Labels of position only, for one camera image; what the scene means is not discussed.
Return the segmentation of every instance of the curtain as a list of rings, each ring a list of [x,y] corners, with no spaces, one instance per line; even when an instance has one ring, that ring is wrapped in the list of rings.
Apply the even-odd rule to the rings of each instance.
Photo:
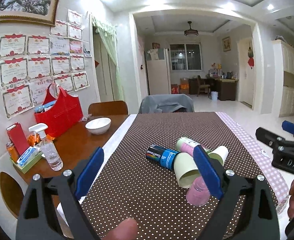
[[[93,25],[96,27],[96,33],[99,33],[109,57],[116,66],[116,81],[119,93],[119,100],[124,100],[124,90],[121,84],[120,71],[117,58],[117,39],[115,26],[101,22],[93,16]]]

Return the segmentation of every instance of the human hand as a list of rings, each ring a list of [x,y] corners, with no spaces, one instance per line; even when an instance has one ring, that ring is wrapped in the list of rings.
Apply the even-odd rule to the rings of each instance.
[[[109,231],[103,240],[134,240],[138,235],[138,224],[133,218],[127,218],[116,228]]]
[[[289,190],[289,195],[291,195],[289,199],[289,209],[288,209],[288,216],[290,219],[294,217],[294,180],[291,183],[291,188]]]

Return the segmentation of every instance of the wooden chair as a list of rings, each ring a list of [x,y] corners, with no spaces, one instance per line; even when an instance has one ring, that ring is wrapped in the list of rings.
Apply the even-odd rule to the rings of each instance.
[[[88,108],[88,114],[92,116],[128,114],[128,107],[125,101],[93,103]]]
[[[201,77],[198,75],[197,76],[197,81],[198,81],[198,94],[197,96],[200,94],[200,92],[205,92],[208,93],[208,97],[210,96],[210,85],[205,85],[204,80],[201,79]]]
[[[0,190],[9,212],[18,218],[24,194],[18,182],[6,172],[0,172]]]

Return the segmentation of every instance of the pink paper cup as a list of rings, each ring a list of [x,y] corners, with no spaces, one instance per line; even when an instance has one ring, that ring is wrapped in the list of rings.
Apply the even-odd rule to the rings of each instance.
[[[210,192],[203,178],[196,178],[186,194],[187,202],[194,206],[203,206],[209,198]]]

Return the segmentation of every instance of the refrigerator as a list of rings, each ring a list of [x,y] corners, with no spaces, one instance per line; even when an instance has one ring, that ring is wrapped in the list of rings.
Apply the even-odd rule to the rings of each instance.
[[[149,95],[171,94],[168,49],[145,52]]]

